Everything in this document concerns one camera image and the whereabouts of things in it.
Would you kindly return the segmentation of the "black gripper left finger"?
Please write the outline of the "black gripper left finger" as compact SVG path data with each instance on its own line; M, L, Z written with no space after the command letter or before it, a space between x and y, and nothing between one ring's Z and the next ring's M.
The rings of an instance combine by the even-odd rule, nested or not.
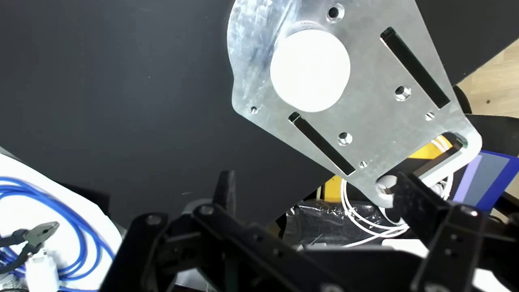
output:
M188 212L195 212L201 205L216 205L230 216L237 213L237 184L234 171L222 171L217 177L216 189L211 199L195 200L188 205Z

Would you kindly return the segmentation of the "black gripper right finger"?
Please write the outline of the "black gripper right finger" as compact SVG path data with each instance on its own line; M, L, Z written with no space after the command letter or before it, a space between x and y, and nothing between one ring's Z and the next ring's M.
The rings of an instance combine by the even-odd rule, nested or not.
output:
M480 213L441 200L415 176L397 176L394 208L430 255L480 254Z

